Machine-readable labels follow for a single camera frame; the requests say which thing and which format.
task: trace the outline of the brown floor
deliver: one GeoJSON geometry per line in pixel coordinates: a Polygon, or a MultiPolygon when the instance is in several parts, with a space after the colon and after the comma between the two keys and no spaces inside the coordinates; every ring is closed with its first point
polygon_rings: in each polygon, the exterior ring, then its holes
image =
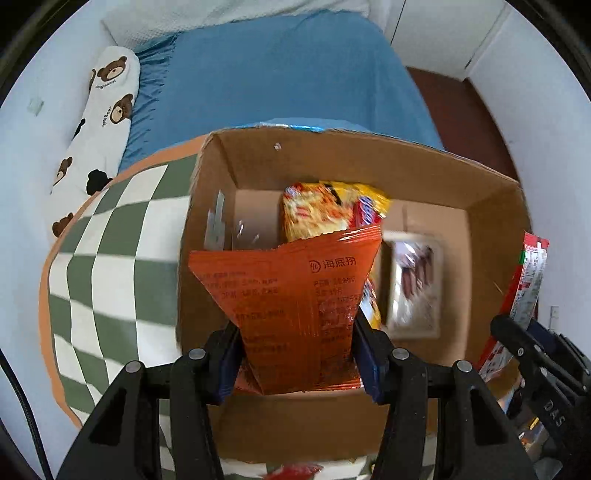
{"type": "Polygon", "coordinates": [[[445,149],[518,180],[501,133],[472,84],[424,70],[408,70],[445,149]]]}

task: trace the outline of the white pillow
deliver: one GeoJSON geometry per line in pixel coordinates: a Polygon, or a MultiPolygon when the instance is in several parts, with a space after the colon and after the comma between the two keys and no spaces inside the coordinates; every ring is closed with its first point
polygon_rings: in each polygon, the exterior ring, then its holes
{"type": "Polygon", "coordinates": [[[383,32],[390,19],[393,0],[369,0],[368,19],[374,22],[383,32]]]}
{"type": "Polygon", "coordinates": [[[369,15],[370,0],[129,0],[102,20],[117,45],[136,46],[162,35],[272,15],[314,10],[369,15]]]}

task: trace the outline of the yellow snack bag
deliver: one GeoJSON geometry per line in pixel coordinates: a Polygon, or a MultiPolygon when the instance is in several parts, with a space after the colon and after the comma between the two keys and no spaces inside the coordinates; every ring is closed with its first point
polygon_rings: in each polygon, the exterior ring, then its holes
{"type": "MultiPolygon", "coordinates": [[[[390,200],[379,190],[362,183],[321,181],[297,183],[285,189],[282,198],[286,240],[311,238],[347,228],[381,223],[390,200]]],[[[374,272],[365,281],[360,308],[372,328],[379,329],[374,272]]]]}

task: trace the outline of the black cable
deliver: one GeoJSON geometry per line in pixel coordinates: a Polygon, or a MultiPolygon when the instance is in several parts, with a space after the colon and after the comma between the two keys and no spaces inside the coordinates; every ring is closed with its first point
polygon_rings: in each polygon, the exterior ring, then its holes
{"type": "Polygon", "coordinates": [[[29,430],[31,431],[31,437],[33,437],[33,443],[35,444],[35,450],[37,451],[37,456],[39,457],[39,463],[41,464],[43,475],[45,475],[46,480],[53,480],[51,468],[49,467],[49,462],[47,461],[47,455],[45,454],[45,449],[43,448],[43,442],[41,441],[41,435],[39,435],[39,429],[37,428],[37,422],[35,422],[33,411],[29,405],[29,401],[27,400],[25,392],[22,390],[21,384],[18,382],[17,376],[14,374],[14,371],[4,356],[1,348],[0,365],[2,365],[2,370],[4,370],[4,374],[7,376],[8,381],[12,385],[14,393],[17,395],[18,401],[21,403],[22,411],[25,414],[25,418],[27,419],[27,423],[29,425],[29,430]]]}

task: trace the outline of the white bedding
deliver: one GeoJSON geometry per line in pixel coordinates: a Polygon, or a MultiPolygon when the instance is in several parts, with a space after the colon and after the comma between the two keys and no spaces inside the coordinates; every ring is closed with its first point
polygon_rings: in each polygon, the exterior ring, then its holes
{"type": "Polygon", "coordinates": [[[325,9],[357,12],[367,18],[369,3],[369,0],[129,0],[109,12],[103,23],[117,45],[135,48],[167,33],[272,15],[299,15],[325,9]]]}
{"type": "Polygon", "coordinates": [[[89,196],[117,175],[138,88],[135,53],[107,47],[92,69],[86,108],[53,181],[47,204],[51,237],[58,237],[89,196]]]}

